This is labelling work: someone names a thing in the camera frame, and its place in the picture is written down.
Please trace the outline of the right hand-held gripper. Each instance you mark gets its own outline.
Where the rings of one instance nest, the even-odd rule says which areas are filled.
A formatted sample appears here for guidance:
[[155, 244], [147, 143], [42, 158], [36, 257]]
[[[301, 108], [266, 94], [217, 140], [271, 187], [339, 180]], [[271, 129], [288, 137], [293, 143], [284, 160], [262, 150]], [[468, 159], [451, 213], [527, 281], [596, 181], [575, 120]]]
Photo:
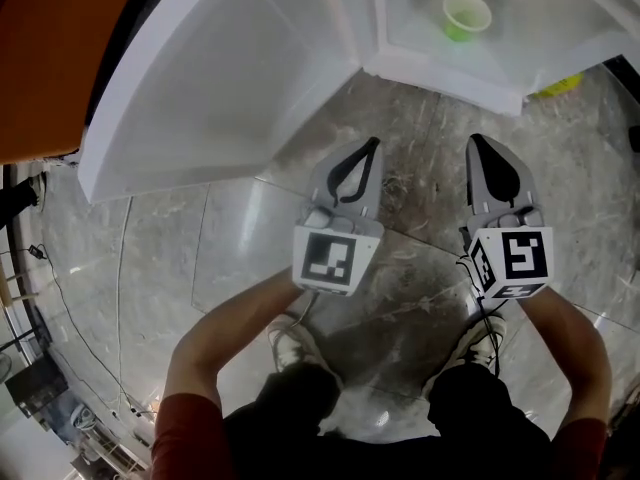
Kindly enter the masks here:
[[[475, 213], [533, 206], [527, 165], [507, 146], [472, 134], [466, 149], [468, 203]], [[505, 213], [478, 228], [468, 249], [473, 280], [485, 299], [525, 299], [554, 275], [553, 229], [536, 207]]]

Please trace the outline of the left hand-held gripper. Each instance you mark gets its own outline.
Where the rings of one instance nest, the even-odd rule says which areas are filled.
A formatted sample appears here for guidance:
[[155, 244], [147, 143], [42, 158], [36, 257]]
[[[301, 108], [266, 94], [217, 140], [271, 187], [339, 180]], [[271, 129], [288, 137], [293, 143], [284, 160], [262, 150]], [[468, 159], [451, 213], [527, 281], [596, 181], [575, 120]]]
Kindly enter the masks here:
[[300, 288], [352, 296], [384, 234], [376, 220], [383, 155], [377, 137], [351, 141], [317, 163], [294, 227], [292, 280]]

